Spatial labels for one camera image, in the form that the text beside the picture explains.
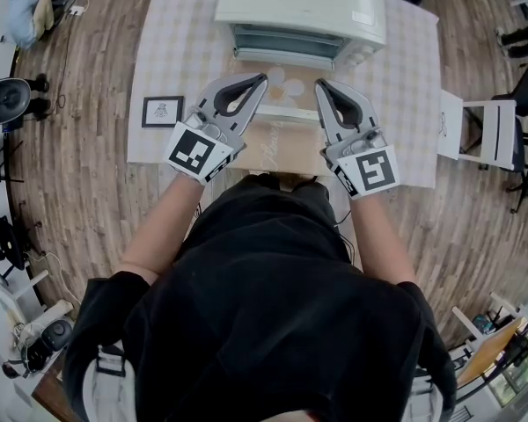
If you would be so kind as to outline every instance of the power strip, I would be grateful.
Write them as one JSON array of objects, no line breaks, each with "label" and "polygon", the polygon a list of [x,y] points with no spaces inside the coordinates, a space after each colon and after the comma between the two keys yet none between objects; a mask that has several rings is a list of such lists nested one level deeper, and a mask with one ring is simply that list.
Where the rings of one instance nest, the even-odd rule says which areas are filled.
[{"label": "power strip", "polygon": [[82,16],[84,14],[84,6],[73,5],[69,9],[71,16]]}]

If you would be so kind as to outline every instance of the white flower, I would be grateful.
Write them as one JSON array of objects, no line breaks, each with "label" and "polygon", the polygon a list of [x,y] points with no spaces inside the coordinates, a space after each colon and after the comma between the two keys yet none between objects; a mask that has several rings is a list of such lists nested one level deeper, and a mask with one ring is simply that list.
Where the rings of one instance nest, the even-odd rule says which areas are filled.
[{"label": "white flower", "polygon": [[262,103],[264,105],[297,108],[297,103],[292,97],[300,96],[305,92],[304,83],[297,78],[285,80],[285,71],[281,67],[273,67],[267,75],[268,89]]}]

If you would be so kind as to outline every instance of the picture frame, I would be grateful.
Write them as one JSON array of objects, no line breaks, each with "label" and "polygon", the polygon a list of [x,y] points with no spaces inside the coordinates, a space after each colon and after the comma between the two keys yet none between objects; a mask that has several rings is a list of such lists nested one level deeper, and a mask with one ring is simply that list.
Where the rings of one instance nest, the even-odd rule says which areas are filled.
[{"label": "picture frame", "polygon": [[184,96],[145,97],[142,128],[174,128],[182,122]]}]

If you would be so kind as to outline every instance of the window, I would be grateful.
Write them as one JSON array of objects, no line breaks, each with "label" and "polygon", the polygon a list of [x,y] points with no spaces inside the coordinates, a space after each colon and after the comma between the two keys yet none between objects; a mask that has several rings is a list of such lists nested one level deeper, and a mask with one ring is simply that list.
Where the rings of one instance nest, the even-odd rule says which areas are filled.
[{"label": "window", "polygon": [[[517,331],[519,335],[525,336],[528,339],[528,321],[523,319]],[[491,366],[484,375],[490,376],[494,370],[495,366]],[[527,384],[528,356],[522,360],[518,367],[515,367],[514,364],[508,366],[488,386],[499,401],[499,404],[506,406]]]}]

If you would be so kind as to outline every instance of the checkered tablecloth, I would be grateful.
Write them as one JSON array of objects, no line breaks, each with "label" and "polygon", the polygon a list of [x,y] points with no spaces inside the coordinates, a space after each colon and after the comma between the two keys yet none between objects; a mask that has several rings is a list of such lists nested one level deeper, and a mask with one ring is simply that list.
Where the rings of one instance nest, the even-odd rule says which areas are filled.
[{"label": "checkered tablecloth", "polygon": [[136,60],[128,127],[128,161],[161,163],[171,129],[142,128],[143,99],[185,98],[185,115],[203,88],[231,73],[268,74],[263,103],[316,109],[320,77],[349,84],[373,104],[395,145],[401,182],[434,187],[440,106],[438,18],[401,0],[385,0],[387,46],[356,68],[325,72],[240,62],[213,24],[217,0],[151,0]]}]

